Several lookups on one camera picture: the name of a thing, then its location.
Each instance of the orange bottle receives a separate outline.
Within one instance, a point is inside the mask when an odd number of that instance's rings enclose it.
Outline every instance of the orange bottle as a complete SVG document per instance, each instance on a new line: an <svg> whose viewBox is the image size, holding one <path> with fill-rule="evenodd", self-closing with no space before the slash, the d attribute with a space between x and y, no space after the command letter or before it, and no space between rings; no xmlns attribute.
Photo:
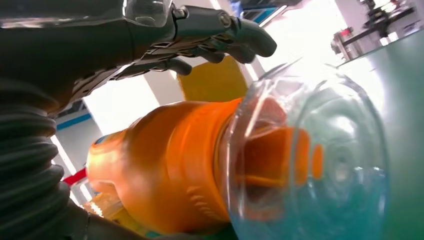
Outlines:
<svg viewBox="0 0 424 240"><path fill-rule="evenodd" d="M240 99L161 106L90 148L87 175L98 192L116 194L142 226L163 234L217 230L230 222L221 194L218 147ZM254 186L284 186L293 131L280 128L244 144L243 175ZM296 183L307 178L309 137L298 137ZM284 142L285 147L273 143ZM321 150L315 162L321 163ZM314 166L320 177L322 164Z"/></svg>

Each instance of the transparent plastic lid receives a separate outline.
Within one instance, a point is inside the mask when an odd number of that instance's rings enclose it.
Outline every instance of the transparent plastic lid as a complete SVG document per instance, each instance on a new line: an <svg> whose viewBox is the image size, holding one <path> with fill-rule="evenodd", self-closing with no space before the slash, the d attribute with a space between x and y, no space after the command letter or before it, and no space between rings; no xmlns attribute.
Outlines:
<svg viewBox="0 0 424 240"><path fill-rule="evenodd" d="M92 26L120 20L160 28L167 23L172 5L172 0L47 2L6 2L0 8L0 29Z"/></svg>
<svg viewBox="0 0 424 240"><path fill-rule="evenodd" d="M382 124L330 66L281 65L248 90L219 149L240 240L373 240L388 193Z"/></svg>

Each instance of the white wall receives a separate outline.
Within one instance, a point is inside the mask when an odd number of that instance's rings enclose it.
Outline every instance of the white wall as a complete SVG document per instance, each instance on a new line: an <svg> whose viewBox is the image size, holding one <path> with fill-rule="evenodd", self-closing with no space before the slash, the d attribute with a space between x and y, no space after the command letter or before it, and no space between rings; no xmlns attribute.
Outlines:
<svg viewBox="0 0 424 240"><path fill-rule="evenodd" d="M231 13L232 8L228 0L173 0L177 8L183 5L199 6L210 9L223 9Z"/></svg>
<svg viewBox="0 0 424 240"><path fill-rule="evenodd" d="M150 74L150 80L167 81L166 75L170 76L169 72L156 74L158 75ZM138 118L159 106L158 100L144 76L109 81L85 97L84 102L103 135L129 127Z"/></svg>
<svg viewBox="0 0 424 240"><path fill-rule="evenodd" d="M84 168L90 146L103 134L91 118L56 132L56 137L77 171Z"/></svg>
<svg viewBox="0 0 424 240"><path fill-rule="evenodd" d="M172 71L151 71L144 74L148 87L156 98L157 106L184 101L183 91L176 76L177 73Z"/></svg>
<svg viewBox="0 0 424 240"><path fill-rule="evenodd" d="M424 1L423 0L407 0L411 6L415 7L415 10L421 21L424 21Z"/></svg>

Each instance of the machine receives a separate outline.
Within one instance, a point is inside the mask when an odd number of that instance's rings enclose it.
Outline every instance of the machine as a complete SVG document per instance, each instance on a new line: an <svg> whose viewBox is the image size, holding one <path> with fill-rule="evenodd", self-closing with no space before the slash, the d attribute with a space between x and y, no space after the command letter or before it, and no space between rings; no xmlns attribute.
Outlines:
<svg viewBox="0 0 424 240"><path fill-rule="evenodd" d="M416 16L416 8L404 2L391 0L381 6L376 6L374 0L359 0L359 2L367 9L367 21L361 26L364 30L358 31L360 29L348 27L336 32L331 41L331 48L334 53L341 53L347 61L381 46L381 39L391 42L389 38L391 32L395 33L396 36L398 36L396 33L398 32L400 37L404 37L405 28L414 26L419 22L419 18ZM364 38L374 41L374 47L370 48L368 44L361 42Z"/></svg>
<svg viewBox="0 0 424 240"><path fill-rule="evenodd" d="M51 159L53 117L107 81L191 66L241 63L276 43L254 22L171 0L5 0L0 7L0 236L2 240L136 240L70 199Z"/></svg>

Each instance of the green table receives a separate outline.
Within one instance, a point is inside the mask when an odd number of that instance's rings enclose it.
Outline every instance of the green table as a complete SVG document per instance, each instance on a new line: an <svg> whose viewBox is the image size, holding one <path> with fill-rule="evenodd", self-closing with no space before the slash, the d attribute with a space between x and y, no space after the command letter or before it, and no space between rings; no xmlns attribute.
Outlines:
<svg viewBox="0 0 424 240"><path fill-rule="evenodd" d="M424 240L424 30L339 68L383 120L391 181L384 240Z"/></svg>

